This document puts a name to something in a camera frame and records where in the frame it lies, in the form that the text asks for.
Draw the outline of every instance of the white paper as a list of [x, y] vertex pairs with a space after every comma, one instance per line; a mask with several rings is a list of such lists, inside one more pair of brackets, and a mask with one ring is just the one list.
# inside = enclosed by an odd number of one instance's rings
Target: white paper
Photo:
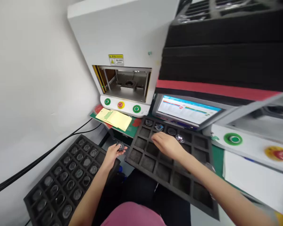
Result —
[[224, 151], [225, 180], [283, 214], [283, 173]]

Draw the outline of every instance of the black pants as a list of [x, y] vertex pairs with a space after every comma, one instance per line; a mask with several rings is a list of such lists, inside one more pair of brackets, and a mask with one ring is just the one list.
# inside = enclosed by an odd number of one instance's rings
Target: black pants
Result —
[[92, 225], [100, 226], [118, 205], [135, 202], [161, 215], [167, 226], [191, 226], [190, 203], [162, 185], [156, 186], [155, 180], [137, 169], [123, 184], [115, 177], [104, 188]]

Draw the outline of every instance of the yellow paper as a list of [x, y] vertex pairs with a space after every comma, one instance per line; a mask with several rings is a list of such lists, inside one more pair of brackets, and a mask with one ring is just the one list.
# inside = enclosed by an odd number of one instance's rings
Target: yellow paper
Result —
[[97, 119], [100, 119], [116, 128], [120, 128], [123, 131], [126, 131], [130, 122], [131, 117], [122, 114], [118, 111], [108, 110], [103, 108], [96, 116]]
[[109, 122], [116, 125], [118, 128], [120, 128], [123, 131], [126, 131], [128, 126], [130, 125], [132, 118], [122, 114], [118, 111], [114, 111], [111, 119], [109, 118]]

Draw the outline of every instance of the hand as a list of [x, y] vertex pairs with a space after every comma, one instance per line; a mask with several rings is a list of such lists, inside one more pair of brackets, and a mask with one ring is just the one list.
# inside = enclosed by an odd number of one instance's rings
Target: hand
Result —
[[155, 133], [151, 139], [162, 153], [176, 161], [186, 152], [174, 137], [164, 132]]
[[104, 159], [104, 162], [103, 164], [101, 165], [101, 168], [103, 169], [107, 169], [107, 170], [111, 170], [113, 165], [114, 165], [114, 161], [115, 159], [120, 156], [120, 155], [123, 155], [126, 151], [126, 149], [128, 147], [124, 147], [124, 150], [122, 152], [119, 152], [117, 151], [119, 148], [121, 147], [121, 145], [117, 145], [114, 144], [114, 145], [111, 145], [109, 148], [108, 148], [108, 151], [106, 153], [106, 156], [105, 156], [105, 159]]

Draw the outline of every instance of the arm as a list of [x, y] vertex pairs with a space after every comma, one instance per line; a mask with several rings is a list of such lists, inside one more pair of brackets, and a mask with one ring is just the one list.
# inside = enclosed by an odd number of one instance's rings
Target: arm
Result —
[[104, 162], [99, 168], [84, 197], [75, 209], [69, 226], [90, 226], [92, 224], [98, 203], [107, 181], [108, 174], [114, 165], [114, 161], [116, 157], [126, 152], [125, 150], [118, 152], [117, 150], [119, 148], [120, 145], [116, 146], [116, 144], [108, 148]]
[[152, 140], [162, 153], [178, 161], [201, 181], [202, 185], [213, 195], [235, 225], [275, 225], [275, 222], [269, 216], [253, 205], [238, 190], [186, 152], [174, 137], [159, 132], [152, 136]]

